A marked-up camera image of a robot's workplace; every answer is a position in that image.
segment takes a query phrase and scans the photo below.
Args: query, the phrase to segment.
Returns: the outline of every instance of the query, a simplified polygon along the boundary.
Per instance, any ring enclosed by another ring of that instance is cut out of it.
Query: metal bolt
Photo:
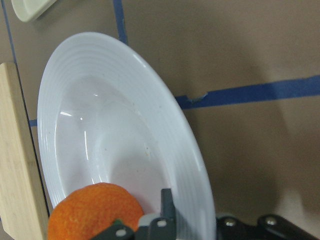
[[[273,216],[266,217],[265,222],[266,224],[272,225],[272,226],[277,224],[277,220]]]
[[[226,218],[225,220],[224,220],[224,224],[226,225],[226,226],[229,226],[229,227],[233,227],[233,226],[235,226],[236,225],[236,220],[234,220],[233,218]]]

